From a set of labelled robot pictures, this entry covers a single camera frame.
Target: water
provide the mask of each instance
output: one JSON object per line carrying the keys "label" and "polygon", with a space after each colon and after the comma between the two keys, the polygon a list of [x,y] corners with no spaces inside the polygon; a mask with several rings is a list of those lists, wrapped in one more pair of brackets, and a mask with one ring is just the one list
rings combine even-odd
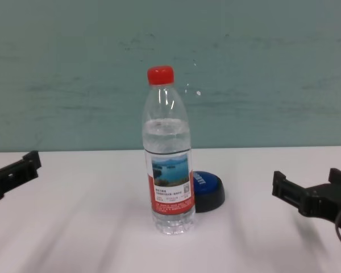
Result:
{"label": "water", "polygon": [[[143,126],[143,144],[147,151],[157,154],[188,150],[190,149],[188,123],[172,118],[147,121]],[[184,168],[182,164],[177,165],[177,167]],[[153,220],[161,232],[180,234],[191,228],[194,214],[194,206],[188,212],[177,215],[163,215],[153,211]]]}

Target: clear plastic bottle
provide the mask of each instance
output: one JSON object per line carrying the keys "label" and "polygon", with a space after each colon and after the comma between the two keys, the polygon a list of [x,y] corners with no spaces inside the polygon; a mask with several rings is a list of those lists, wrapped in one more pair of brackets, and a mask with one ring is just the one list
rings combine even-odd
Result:
{"label": "clear plastic bottle", "polygon": [[151,87],[143,113],[153,220],[165,234],[184,233],[194,221],[194,192],[187,113],[173,86],[172,67],[148,70]]}

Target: mountain image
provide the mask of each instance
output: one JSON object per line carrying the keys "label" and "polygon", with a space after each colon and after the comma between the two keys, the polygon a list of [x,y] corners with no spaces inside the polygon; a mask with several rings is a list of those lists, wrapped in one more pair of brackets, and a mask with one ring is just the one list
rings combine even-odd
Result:
{"label": "mountain image", "polygon": [[187,155],[171,159],[153,158],[152,166],[155,185],[174,187],[189,181]]}

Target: white tabletop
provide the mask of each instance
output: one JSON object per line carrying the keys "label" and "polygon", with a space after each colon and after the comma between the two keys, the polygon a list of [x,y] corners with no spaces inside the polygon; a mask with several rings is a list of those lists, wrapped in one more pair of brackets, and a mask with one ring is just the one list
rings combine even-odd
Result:
{"label": "white tabletop", "polygon": [[[0,154],[0,167],[23,154]],[[186,234],[155,230],[143,151],[42,152],[39,178],[0,201],[0,273],[341,272],[334,226],[272,196],[341,169],[341,147],[193,151],[226,201]]]}

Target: green painted wall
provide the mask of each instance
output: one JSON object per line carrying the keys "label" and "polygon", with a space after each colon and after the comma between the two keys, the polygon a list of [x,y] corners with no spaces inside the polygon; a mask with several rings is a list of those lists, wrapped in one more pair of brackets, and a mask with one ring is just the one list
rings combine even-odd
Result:
{"label": "green painted wall", "polygon": [[0,151],[141,148],[159,64],[194,147],[341,144],[341,0],[0,0]]}

